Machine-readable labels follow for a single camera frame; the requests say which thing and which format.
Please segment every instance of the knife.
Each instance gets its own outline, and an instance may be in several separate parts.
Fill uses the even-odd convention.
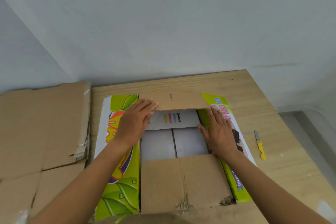
[[[260,158],[262,158],[263,160],[265,160],[266,159],[266,155],[264,153],[263,144],[261,143],[259,135],[258,135],[258,132],[256,130],[254,131],[254,135],[255,135],[255,139],[257,139],[257,144],[258,144],[259,151],[261,152]]]

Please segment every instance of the person's left arm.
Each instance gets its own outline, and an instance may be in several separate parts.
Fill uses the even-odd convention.
[[[157,105],[144,99],[131,105],[121,117],[114,139],[29,224],[87,223],[109,178],[126,152],[140,140]]]

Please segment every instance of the brown cardboard flap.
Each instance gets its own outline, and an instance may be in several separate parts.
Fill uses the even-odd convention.
[[[142,214],[212,207],[228,197],[228,180],[213,154],[142,162]]]
[[[43,171],[30,216],[34,217],[48,205],[84,170],[84,167],[85,161],[82,160],[73,165]]]
[[[220,163],[213,154],[179,158],[188,203],[194,208],[219,205],[232,197],[228,180]]]
[[[28,215],[41,173],[25,175],[0,183],[0,223],[17,223]]]
[[[76,162],[86,139],[90,84],[62,84],[0,95],[0,178]]]
[[[183,181],[177,158],[142,161],[142,214],[175,211],[183,198]]]
[[[209,107],[200,92],[141,93],[139,98],[152,98],[159,102],[158,111]]]

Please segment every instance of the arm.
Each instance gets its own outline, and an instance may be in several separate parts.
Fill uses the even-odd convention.
[[[140,140],[157,105],[140,99],[130,106],[120,119],[114,139],[29,223],[87,223],[109,178],[126,152]]]
[[[225,120],[213,107],[207,112],[210,133],[202,126],[199,129],[208,146],[239,177],[269,223],[329,223],[271,180],[237,149],[230,120]]]

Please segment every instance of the wood grain surface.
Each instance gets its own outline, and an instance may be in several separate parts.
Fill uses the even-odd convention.
[[[142,92],[195,91],[228,100],[257,166],[300,201],[317,211],[320,201],[336,209],[336,193],[246,70],[92,88],[91,140],[95,152],[103,99]],[[260,158],[257,130],[267,160]],[[122,223],[267,223],[254,202],[159,215],[130,216]]]

